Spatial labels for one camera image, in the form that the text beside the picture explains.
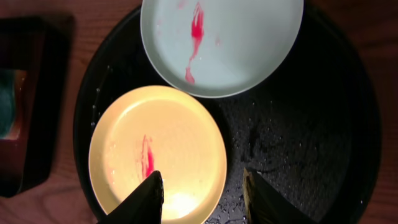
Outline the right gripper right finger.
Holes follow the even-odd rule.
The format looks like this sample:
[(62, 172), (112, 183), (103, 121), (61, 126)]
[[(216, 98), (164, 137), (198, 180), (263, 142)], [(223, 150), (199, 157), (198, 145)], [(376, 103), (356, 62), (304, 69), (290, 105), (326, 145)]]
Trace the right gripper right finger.
[(249, 224), (315, 224), (256, 170), (243, 169), (243, 197)]

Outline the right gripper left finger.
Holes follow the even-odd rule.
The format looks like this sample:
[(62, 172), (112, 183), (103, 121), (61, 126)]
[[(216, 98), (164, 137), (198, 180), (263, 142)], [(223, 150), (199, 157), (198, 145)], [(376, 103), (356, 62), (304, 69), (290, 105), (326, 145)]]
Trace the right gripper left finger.
[(161, 224), (163, 202), (164, 185), (156, 170), (99, 224)]

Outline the yellow plate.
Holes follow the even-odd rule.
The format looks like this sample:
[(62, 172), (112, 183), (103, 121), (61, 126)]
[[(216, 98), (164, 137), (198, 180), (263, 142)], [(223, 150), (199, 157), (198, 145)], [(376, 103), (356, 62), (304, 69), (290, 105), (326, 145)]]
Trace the yellow plate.
[(105, 214), (159, 171), (163, 223), (204, 223), (227, 174), (224, 141), (211, 114), (192, 96), (167, 86), (137, 88), (112, 103), (93, 132), (88, 165)]

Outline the pale blue plate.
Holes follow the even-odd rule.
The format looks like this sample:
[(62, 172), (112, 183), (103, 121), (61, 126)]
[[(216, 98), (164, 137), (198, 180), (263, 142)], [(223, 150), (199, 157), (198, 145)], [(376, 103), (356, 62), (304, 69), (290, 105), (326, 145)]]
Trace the pale blue plate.
[(258, 85), (282, 64), (303, 13), (303, 0), (144, 0), (142, 43), (173, 87), (227, 97)]

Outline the green yellow sponge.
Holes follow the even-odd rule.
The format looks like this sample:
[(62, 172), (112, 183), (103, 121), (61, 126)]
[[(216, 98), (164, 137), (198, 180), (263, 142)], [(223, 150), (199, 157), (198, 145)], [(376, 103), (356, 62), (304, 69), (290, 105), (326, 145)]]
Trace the green yellow sponge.
[(26, 75), (24, 70), (1, 69), (1, 140), (16, 140), (21, 133)]

